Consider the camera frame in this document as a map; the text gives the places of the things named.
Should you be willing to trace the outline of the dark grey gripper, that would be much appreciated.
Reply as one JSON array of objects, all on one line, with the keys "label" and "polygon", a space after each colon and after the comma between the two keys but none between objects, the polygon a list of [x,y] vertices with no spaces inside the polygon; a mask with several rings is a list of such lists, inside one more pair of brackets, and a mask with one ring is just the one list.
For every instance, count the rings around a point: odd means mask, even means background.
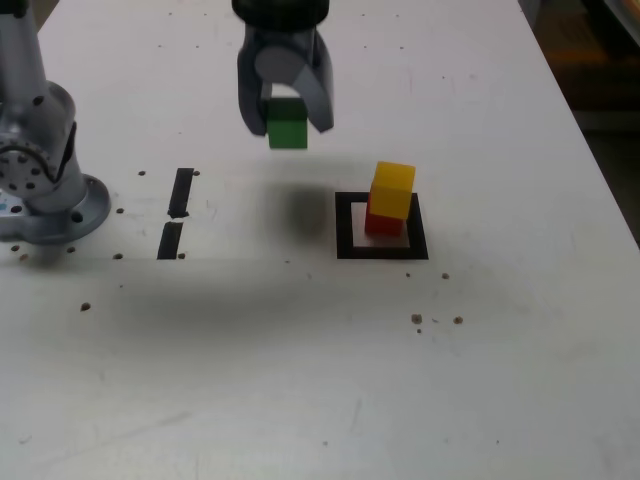
[{"label": "dark grey gripper", "polygon": [[272,99],[274,85],[297,93],[318,132],[334,127],[333,68],[326,45],[316,41],[316,33],[315,28],[280,31],[245,25],[237,56],[238,103],[253,135],[266,135],[264,103]]}]

